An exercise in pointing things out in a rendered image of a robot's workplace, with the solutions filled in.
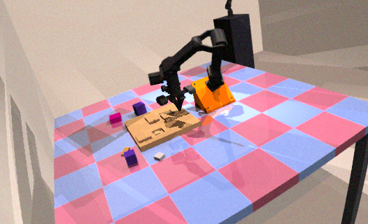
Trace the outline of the small pink flat block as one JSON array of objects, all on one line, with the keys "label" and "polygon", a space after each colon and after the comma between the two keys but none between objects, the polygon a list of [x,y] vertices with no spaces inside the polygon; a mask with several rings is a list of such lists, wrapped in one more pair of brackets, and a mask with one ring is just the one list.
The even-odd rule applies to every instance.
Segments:
[{"label": "small pink flat block", "polygon": [[120,113],[115,113],[113,115],[110,115],[110,123],[111,124],[118,123],[120,121],[122,121]]}]

